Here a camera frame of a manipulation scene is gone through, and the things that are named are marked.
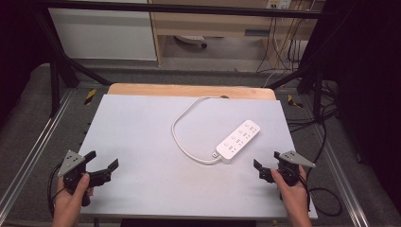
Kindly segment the white wall socket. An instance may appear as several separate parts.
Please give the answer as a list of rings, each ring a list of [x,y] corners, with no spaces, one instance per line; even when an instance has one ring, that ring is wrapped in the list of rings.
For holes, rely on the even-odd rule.
[[[288,9],[290,6],[291,0],[268,0],[267,8],[268,9]]]

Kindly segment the black metal frame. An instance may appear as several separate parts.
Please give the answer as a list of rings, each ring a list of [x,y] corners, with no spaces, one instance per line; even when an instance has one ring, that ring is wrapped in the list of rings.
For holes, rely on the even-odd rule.
[[[70,0],[31,0],[29,10],[32,17],[42,30],[46,39],[46,45],[52,55],[51,87],[52,87],[52,112],[54,116],[60,107],[59,101],[59,77],[70,87],[77,87],[79,80],[73,68],[85,76],[99,82],[102,85],[110,86],[113,83],[102,78],[98,74],[87,69],[80,63],[72,60],[65,54],[58,39],[58,34],[50,27],[50,22],[44,18],[43,11],[52,9],[88,9],[88,10],[110,10],[110,11],[134,11],[134,12],[157,12],[157,13],[183,13],[183,14],[211,14],[248,17],[270,17],[270,18],[296,18],[296,19],[324,19],[335,16],[334,12],[319,12],[316,10],[300,11],[290,9],[252,9],[233,7],[212,7],[212,6],[189,6],[170,4],[148,4],[148,3],[121,3],[121,2],[98,2],[98,1],[70,1]]]

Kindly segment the white floor power strip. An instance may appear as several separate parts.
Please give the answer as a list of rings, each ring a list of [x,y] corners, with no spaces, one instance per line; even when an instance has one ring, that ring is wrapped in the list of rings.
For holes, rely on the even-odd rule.
[[[176,39],[187,44],[199,45],[201,48],[207,47],[207,43],[202,36],[176,36]]]

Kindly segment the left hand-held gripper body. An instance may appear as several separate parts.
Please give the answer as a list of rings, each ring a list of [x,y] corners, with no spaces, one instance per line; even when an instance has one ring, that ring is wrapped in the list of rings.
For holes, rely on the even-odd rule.
[[[68,150],[63,162],[61,163],[58,176],[63,178],[64,187],[70,195],[74,194],[82,175],[87,173],[86,165],[88,163],[84,162],[84,156]],[[94,188],[109,182],[112,177],[112,172],[110,172],[106,167],[105,169],[95,172],[89,172],[89,175],[89,188]]]

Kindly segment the wooden table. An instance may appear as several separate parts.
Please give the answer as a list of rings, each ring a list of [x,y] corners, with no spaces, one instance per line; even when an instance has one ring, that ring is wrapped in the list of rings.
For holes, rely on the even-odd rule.
[[[199,86],[175,84],[115,83],[108,95],[125,96],[227,96],[229,98],[275,100],[272,89],[243,86]]]

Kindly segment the black curtain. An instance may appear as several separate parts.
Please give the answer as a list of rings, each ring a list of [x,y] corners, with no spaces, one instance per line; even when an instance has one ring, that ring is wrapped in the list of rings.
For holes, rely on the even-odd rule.
[[[27,0],[0,0],[0,124],[20,99],[30,73],[45,62],[44,35]]]
[[[357,150],[401,210],[401,0],[326,0],[342,25],[324,75]]]

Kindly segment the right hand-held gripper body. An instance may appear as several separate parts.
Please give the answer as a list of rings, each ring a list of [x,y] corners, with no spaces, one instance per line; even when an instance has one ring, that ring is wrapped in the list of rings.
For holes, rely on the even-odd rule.
[[[284,178],[284,181],[289,186],[294,186],[300,181],[299,166],[316,167],[316,165],[296,151],[288,151],[280,154],[278,160],[278,171]],[[259,172],[259,179],[265,180],[268,183],[275,183],[272,178],[270,168],[263,167]]]

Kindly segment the person's right hand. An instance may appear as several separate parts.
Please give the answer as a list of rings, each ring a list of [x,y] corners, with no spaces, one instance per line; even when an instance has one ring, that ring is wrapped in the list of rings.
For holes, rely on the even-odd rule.
[[[308,199],[305,188],[301,183],[289,186],[277,169],[271,172],[282,195],[283,203],[289,217],[308,217]]]

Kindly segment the white cabinet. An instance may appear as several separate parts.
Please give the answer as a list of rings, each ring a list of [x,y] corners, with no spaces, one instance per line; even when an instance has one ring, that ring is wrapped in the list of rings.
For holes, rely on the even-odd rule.
[[[74,59],[155,61],[150,17],[144,12],[50,9],[65,53]]]

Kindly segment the person's left hand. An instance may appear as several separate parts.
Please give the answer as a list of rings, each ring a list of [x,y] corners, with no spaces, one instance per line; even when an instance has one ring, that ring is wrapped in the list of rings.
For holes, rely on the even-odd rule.
[[[90,175],[88,173],[83,174],[78,182],[74,194],[70,195],[63,189],[63,178],[59,178],[58,189],[61,189],[61,192],[56,196],[53,219],[64,217],[76,218],[78,220],[83,196],[93,194],[93,190],[89,188],[89,182]]]

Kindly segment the wooden desk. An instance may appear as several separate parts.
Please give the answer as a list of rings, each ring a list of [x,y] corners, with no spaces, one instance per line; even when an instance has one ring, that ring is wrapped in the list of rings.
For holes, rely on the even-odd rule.
[[[148,0],[151,4],[193,5],[212,7],[233,7],[268,9],[268,0]],[[288,9],[320,11],[325,0],[291,0]],[[157,13],[150,14],[157,62],[162,63],[168,36],[202,36],[259,38],[267,50],[270,65],[276,69],[283,66],[284,50],[293,35],[301,41],[310,38],[316,25],[313,19],[302,22],[296,30],[297,19],[264,18],[248,16]]]

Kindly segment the aluminium floor rail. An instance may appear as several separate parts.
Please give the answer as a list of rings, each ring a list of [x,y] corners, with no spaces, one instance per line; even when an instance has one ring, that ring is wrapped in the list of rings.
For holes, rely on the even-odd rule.
[[[322,142],[323,155],[329,165],[336,185],[339,189],[341,198],[343,199],[345,207],[351,220],[354,223],[354,226],[370,227],[369,221],[366,218],[365,213],[357,200],[356,193],[354,192],[353,187],[348,181],[345,172],[335,155],[335,151],[333,150],[328,138],[324,138],[326,136],[326,132],[324,131],[323,125],[315,125],[314,130],[318,135],[320,141]]]
[[[18,171],[9,182],[7,190],[0,198],[0,225],[5,222],[10,210],[12,209],[12,206],[18,199],[27,179],[29,178],[29,175],[40,159],[54,130],[61,121],[61,118],[67,109],[71,100],[71,96],[74,94],[74,92],[75,89],[66,90],[65,94],[62,96],[60,108],[56,111],[54,116],[46,119],[44,127],[35,137],[34,144],[27,150],[27,152],[24,152],[21,155],[18,153],[13,153],[4,160],[0,160],[0,163],[7,164],[7,166],[0,167],[0,172],[3,172],[4,170],[9,169],[9,167],[15,163],[17,157],[21,156],[24,158],[24,161],[18,165]]]

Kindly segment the white table board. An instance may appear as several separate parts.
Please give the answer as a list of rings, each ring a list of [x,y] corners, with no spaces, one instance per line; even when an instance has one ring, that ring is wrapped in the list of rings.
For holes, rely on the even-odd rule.
[[[261,131],[230,163],[205,163],[245,120]],[[85,215],[119,218],[282,218],[275,184],[253,160],[274,167],[294,145],[277,100],[105,95],[80,148],[95,171],[117,159]]]

